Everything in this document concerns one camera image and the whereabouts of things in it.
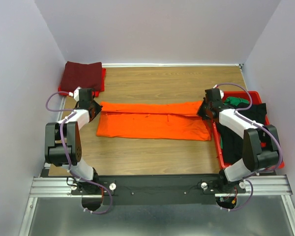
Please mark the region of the maroon t-shirt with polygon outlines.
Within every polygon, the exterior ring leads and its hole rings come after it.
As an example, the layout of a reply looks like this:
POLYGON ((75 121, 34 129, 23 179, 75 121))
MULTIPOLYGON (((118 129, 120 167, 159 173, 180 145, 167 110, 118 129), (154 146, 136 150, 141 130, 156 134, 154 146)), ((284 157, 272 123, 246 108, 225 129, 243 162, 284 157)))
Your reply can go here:
POLYGON ((103 89, 103 67, 101 62, 82 64, 68 61, 65 64, 58 90, 73 92, 77 87, 103 89))

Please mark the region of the red t-shirt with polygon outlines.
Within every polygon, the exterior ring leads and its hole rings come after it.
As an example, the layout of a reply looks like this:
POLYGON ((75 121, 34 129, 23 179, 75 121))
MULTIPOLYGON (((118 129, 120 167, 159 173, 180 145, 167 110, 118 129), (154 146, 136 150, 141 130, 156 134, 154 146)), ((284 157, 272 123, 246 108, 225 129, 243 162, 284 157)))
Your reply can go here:
POLYGON ((94 97, 98 97, 99 94, 101 92, 105 91, 105 76, 106 76, 106 68, 102 68, 102 77, 101 77, 101 89, 100 90, 96 90, 95 92, 92 92, 92 94, 94 95, 94 97))

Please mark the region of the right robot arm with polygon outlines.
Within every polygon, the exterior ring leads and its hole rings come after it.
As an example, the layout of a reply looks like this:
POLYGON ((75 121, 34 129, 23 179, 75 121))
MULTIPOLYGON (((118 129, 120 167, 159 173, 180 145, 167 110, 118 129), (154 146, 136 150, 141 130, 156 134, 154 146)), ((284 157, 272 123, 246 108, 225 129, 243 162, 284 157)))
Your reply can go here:
POLYGON ((242 112, 250 110, 252 103, 234 108, 224 104, 222 96, 218 87, 205 90, 197 115, 232 130, 242 139, 241 158, 220 170, 212 184, 226 193, 246 177, 278 168, 283 161, 283 153, 275 126, 261 124, 243 115, 242 112))

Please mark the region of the orange t-shirt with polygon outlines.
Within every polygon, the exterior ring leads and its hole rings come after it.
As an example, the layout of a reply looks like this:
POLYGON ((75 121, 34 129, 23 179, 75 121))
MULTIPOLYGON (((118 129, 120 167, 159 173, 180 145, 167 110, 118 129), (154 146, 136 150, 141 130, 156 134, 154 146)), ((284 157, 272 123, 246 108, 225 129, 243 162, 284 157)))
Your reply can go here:
POLYGON ((99 137, 210 141, 208 125, 197 116, 201 101, 173 104, 102 102, 99 137))

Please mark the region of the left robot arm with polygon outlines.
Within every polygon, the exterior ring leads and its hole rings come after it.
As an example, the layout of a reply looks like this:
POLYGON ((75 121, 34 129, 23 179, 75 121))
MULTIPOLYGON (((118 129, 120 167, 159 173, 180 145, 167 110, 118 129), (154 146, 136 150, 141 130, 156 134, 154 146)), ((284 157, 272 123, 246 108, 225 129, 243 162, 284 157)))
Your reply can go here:
POLYGON ((57 91, 47 99, 45 107, 50 112, 69 112, 60 121, 50 122, 45 126, 45 161, 65 169, 75 179, 76 187, 94 194, 104 191, 99 184, 98 173, 83 159, 80 130, 101 112, 102 106, 95 100, 92 88, 77 87, 74 92, 57 91), (51 109, 49 101, 55 95, 74 98, 73 109, 51 109))

